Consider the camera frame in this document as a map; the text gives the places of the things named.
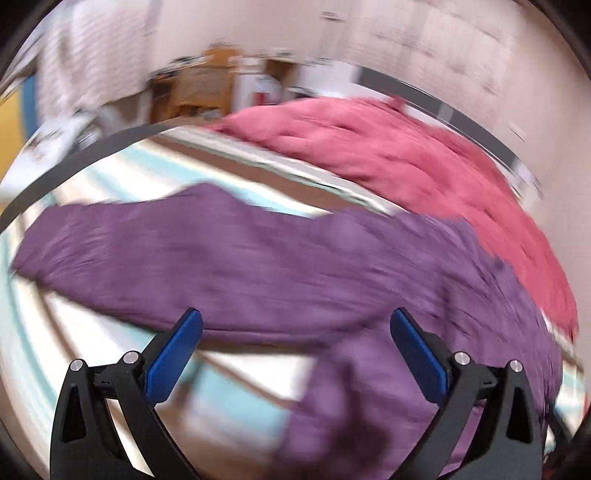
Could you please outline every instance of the blue gripper pad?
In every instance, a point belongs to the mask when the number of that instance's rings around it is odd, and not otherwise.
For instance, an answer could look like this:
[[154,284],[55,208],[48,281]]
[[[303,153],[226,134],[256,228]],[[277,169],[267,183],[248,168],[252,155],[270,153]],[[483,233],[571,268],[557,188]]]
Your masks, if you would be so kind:
[[396,309],[390,318],[392,340],[402,354],[425,399],[442,406],[447,399],[449,378],[423,337],[422,330],[405,309]]
[[202,334],[201,313],[191,309],[147,372],[145,398],[149,404],[168,399]]

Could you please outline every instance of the pink cloth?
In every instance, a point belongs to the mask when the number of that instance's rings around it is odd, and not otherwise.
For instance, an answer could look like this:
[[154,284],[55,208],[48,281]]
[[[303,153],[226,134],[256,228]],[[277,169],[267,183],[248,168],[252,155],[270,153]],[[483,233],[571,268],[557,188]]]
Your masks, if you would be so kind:
[[299,100],[242,110],[214,129],[334,172],[413,212],[466,218],[551,321],[576,338],[566,275],[494,162],[466,138],[410,118],[402,105]]

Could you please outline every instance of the purple towel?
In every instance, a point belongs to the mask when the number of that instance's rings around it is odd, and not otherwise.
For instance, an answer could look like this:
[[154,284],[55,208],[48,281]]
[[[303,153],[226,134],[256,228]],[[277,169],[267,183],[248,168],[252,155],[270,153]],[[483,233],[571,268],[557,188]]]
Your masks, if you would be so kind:
[[[540,418],[561,382],[540,311],[463,220],[355,208],[299,218],[200,184],[153,202],[50,207],[14,268],[140,325],[166,329],[192,306],[206,338],[313,351],[318,363],[273,479],[383,480],[423,434],[436,406],[389,336],[396,307],[478,362],[520,359]],[[474,408],[449,468],[479,415]]]

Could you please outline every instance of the mattress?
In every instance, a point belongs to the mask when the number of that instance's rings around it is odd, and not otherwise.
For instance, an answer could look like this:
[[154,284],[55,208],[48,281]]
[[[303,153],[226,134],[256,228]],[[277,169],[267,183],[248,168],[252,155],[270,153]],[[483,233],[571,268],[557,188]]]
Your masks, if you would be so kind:
[[[320,168],[194,127],[135,143],[47,193],[0,234],[5,279],[0,308],[6,319],[0,324],[2,382],[42,464],[49,462],[53,412],[68,364],[75,358],[89,365],[113,363],[128,350],[143,349],[154,332],[92,312],[12,275],[9,265],[25,229],[56,203],[150,200],[200,182],[290,215],[325,215],[351,204],[386,214],[400,210]],[[312,366],[313,359],[297,351],[202,345],[158,413],[185,455],[206,475],[260,478]],[[580,392],[576,396],[571,391],[564,388],[559,401],[578,412]],[[110,407],[130,460],[148,472],[118,405]]]

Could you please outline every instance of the blue panel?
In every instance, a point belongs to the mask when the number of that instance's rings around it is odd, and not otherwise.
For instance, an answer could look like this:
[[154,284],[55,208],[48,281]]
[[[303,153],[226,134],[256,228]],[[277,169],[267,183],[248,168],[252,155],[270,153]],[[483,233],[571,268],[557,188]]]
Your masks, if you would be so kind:
[[443,405],[449,385],[447,372],[400,309],[390,318],[390,333],[425,399]]
[[39,121],[37,120],[37,102],[35,97],[35,76],[31,75],[22,84],[22,116],[24,118],[24,131],[27,140],[39,128]]
[[146,400],[155,405],[168,399],[178,378],[201,340],[203,319],[193,310],[153,363],[146,378]]

